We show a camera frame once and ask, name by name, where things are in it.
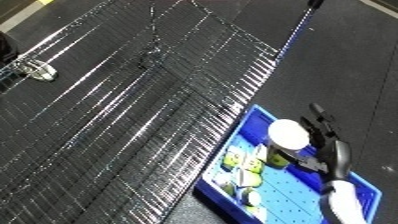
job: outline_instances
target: blue plastic bin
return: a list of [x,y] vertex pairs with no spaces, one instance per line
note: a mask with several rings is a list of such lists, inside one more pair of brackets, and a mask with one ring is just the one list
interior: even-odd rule
[[[276,118],[254,105],[221,147],[214,160],[205,170],[196,184],[196,188],[215,202],[239,223],[264,223],[248,213],[235,198],[226,194],[213,183],[221,168],[222,158],[230,145],[237,146],[246,152],[252,152],[255,146],[266,141],[268,126]],[[302,154],[313,154],[315,149],[307,147]],[[321,182],[315,173],[309,174],[288,166],[277,170],[266,166],[262,172],[263,184],[257,188],[262,197],[261,206],[267,209],[267,224],[319,224],[327,223],[319,209]],[[372,184],[355,173],[350,175],[355,184],[357,197],[362,204],[363,214],[368,223],[372,223],[382,193]]]

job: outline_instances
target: floor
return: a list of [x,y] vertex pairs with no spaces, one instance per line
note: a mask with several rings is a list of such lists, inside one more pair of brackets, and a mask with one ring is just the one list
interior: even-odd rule
[[[27,50],[98,1],[57,0],[10,32]],[[201,1],[277,47],[304,1]],[[354,153],[354,171],[383,198],[374,223],[398,223],[398,20],[356,0],[326,1],[253,103],[280,118],[308,115],[318,102],[337,119]],[[231,223],[189,191],[166,223]]]

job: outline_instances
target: pegboard tray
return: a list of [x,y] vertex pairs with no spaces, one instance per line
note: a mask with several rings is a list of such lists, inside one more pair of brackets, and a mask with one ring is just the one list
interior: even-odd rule
[[[237,199],[213,182],[216,174],[226,172],[221,168],[221,163],[227,148],[232,145],[247,153],[253,152],[258,144],[266,142],[268,126],[274,120],[276,118],[273,115],[254,105],[204,171],[196,189],[239,223],[327,223],[318,205],[321,182],[317,174],[302,172],[294,166],[288,166],[285,170],[266,166],[261,173],[263,183],[256,188],[262,198],[260,207],[267,210],[264,220],[259,220],[247,212]],[[301,153],[313,154],[314,148],[307,147]],[[363,214],[367,222],[371,223],[380,202],[381,192],[355,173],[350,174],[350,179],[356,186]]]

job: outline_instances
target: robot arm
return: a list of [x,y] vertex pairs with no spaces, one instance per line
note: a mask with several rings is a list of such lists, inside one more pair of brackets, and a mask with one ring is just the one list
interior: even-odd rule
[[355,192],[348,181],[351,171],[351,148],[339,139],[329,124],[332,117],[317,104],[310,108],[321,128],[302,118],[302,125],[311,136],[311,144],[318,150],[314,157],[280,151],[280,155],[306,172],[317,172],[323,182],[320,208],[331,224],[366,224]]
[[324,217],[332,224],[366,224],[355,186],[347,180],[351,170],[349,145],[333,140],[318,150],[316,157],[328,167],[328,172],[320,172],[324,183],[320,208]]
[[322,193],[320,207],[329,223],[366,224],[352,183],[333,180],[324,185]]

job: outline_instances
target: white cup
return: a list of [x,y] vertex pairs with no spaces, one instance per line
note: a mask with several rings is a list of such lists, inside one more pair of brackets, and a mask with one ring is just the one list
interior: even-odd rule
[[296,121],[280,119],[268,128],[267,164],[276,168],[286,167],[289,162],[278,154],[279,150],[299,152],[309,144],[308,132]]

